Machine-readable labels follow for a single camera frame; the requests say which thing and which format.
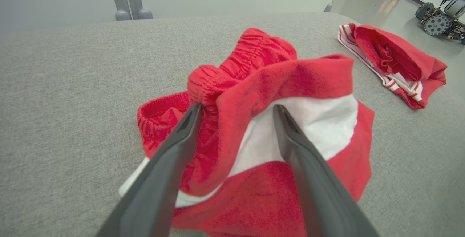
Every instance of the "clothing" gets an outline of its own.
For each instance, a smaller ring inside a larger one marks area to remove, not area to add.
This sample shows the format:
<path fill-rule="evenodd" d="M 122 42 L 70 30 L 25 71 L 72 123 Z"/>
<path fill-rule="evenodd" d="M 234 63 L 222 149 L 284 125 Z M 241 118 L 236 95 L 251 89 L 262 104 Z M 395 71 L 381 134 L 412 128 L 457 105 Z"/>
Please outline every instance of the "clothing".
<path fill-rule="evenodd" d="M 430 95 L 446 83 L 445 63 L 397 35 L 350 23 L 339 26 L 337 37 L 413 109 L 425 108 Z"/>
<path fill-rule="evenodd" d="M 213 237 L 306 235 L 294 177 L 274 131 L 277 103 L 359 200 L 371 176 L 374 113 L 352 95 L 352 66 L 345 55 L 297 60 L 285 40 L 248 29 L 219 68 L 200 66 L 188 77 L 187 91 L 141 106 L 138 126 L 150 158 L 189 106 L 203 105 L 172 227 Z"/>

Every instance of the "gray table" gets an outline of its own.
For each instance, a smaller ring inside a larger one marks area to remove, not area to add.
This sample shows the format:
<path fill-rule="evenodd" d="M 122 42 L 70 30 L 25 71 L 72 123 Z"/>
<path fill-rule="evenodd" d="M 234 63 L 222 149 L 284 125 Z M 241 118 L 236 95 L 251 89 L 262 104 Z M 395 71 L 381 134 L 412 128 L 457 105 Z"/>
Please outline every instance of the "gray table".
<path fill-rule="evenodd" d="M 143 103 L 218 66 L 248 27 L 299 58 L 353 57 L 333 13 L 121 21 L 0 38 L 0 236 L 92 236 L 144 153 Z M 375 111 L 360 206 L 382 236 L 465 232 L 465 102 L 447 86 L 414 111 L 358 59 L 354 94 Z M 199 236 L 173 231 L 172 236 Z"/>

